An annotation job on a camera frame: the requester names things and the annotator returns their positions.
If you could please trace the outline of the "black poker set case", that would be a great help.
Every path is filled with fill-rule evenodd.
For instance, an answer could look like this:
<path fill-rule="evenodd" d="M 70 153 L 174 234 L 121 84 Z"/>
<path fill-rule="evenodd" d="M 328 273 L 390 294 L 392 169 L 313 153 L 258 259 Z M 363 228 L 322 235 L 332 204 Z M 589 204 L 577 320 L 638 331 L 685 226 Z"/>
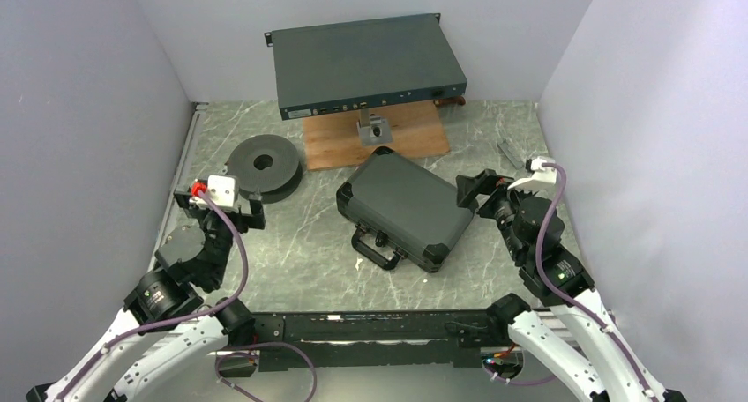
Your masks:
<path fill-rule="evenodd" d="M 438 272 L 467 230 L 476 201 L 458 206 L 457 187 L 380 146 L 337 189 L 339 213 L 355 224 L 351 246 L 389 271 L 403 258 Z"/>

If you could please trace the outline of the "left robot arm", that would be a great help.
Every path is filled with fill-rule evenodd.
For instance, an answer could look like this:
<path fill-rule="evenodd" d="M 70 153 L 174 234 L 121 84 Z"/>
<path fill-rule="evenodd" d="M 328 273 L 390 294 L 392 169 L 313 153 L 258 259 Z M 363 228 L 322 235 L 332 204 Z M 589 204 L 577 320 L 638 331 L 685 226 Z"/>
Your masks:
<path fill-rule="evenodd" d="M 176 190 L 174 199 L 197 221 L 197 233 L 185 228 L 183 237 L 158 248 L 156 265 L 102 337 L 62 378 L 32 387 L 26 400 L 140 401 L 209 353 L 256 342 L 256 320 L 239 290 L 206 310 L 197 291 L 221 287 L 233 246 L 247 256 L 241 235 L 266 224 L 261 195 L 212 176 Z"/>

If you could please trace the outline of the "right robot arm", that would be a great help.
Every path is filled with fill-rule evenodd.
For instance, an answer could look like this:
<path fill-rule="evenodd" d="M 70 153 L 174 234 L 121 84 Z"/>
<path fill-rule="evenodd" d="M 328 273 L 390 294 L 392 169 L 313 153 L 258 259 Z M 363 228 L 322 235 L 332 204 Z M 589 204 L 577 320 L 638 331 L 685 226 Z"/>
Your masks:
<path fill-rule="evenodd" d="M 480 195 L 481 218 L 494 220 L 524 286 L 572 335 L 559 337 L 518 295 L 508 294 L 486 310 L 486 332 L 498 345 L 531 353 L 579 401 L 683 401 L 635 355 L 606 309 L 581 261 L 567 250 L 565 223 L 557 206 L 566 187 L 558 164 L 539 161 L 521 179 L 486 169 L 456 178 L 457 205 Z"/>

